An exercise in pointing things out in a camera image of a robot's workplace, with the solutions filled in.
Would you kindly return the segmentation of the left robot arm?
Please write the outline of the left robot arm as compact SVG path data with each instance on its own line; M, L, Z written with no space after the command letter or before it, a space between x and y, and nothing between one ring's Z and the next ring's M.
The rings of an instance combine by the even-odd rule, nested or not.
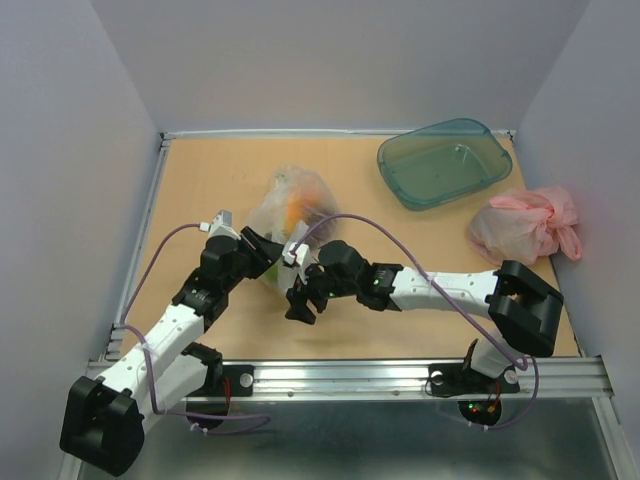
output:
M195 342L222 315L230 292L257 279L282 256L283 247L249 227L216 227L198 267L187 277L147 334L96 378L71 386L59 446L111 475L135 462L152 426L187 394L215 392L223 371L216 353Z

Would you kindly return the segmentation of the teal plastic container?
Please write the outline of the teal plastic container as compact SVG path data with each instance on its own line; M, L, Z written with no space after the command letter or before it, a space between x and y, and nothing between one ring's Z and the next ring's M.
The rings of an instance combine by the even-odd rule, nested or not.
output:
M384 141L377 166L405 208L425 211L504 180L513 160L483 123L455 118Z

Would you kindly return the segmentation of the green apple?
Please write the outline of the green apple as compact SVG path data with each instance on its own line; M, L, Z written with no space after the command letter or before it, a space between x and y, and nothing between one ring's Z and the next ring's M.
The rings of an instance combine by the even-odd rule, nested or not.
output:
M268 284L276 284L278 282L279 267L271 266L262 276L263 280Z

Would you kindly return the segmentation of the aluminium front rail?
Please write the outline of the aluminium front rail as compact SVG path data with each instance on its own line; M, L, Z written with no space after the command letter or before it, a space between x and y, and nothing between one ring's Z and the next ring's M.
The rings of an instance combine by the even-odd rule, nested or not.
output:
M498 386L502 399L591 398L612 396L613 389L597 358L540 359L525 371L509 369L498 381L457 387L459 359L227 361L222 373L231 381L237 402L412 401L484 398ZM186 355L173 362L148 361L142 351L125 355L100 372L100 384L128 390L141 407L155 398L161 408L181 400L216 401L222 387L205 384L205 364Z

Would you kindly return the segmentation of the orange fruit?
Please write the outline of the orange fruit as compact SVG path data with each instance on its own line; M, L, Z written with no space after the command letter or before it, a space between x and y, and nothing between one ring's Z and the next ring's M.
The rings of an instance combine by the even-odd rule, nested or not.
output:
M319 194L299 191L290 193L286 200L285 220L292 227L299 221L310 224L321 205L322 198Z

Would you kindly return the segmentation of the pink plastic bag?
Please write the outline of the pink plastic bag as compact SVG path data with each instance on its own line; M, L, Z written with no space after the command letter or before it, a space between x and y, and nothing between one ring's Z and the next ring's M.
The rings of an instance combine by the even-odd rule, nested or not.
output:
M532 265L561 252L572 261L583 255L575 227L577 209L559 186L509 189L492 197L467 227L469 245L489 262Z

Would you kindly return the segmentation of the clear plastic bag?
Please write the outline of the clear plastic bag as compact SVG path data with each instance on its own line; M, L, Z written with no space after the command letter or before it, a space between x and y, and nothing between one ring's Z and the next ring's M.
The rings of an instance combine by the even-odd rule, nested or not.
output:
M318 173L286 165L274 173L267 193L249 214L246 225L267 240L285 244L302 236L296 228L304 223L314 229L306 244L315 253L334 238L337 230L335 220L317 224L337 213L335 197Z

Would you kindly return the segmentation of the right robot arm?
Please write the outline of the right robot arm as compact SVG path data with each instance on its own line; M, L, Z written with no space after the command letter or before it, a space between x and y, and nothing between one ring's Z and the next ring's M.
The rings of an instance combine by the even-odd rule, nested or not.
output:
M335 240L317 256L307 245L290 242L282 263L295 273L286 292L290 320L312 325L329 300L342 297L374 311L453 311L471 325L490 320L493 331L482 331L461 362L435 366L429 392L437 397L514 393L519 388L506 374L529 357L549 358L555 350L564 297L517 261L477 273L423 274L415 267L371 263Z

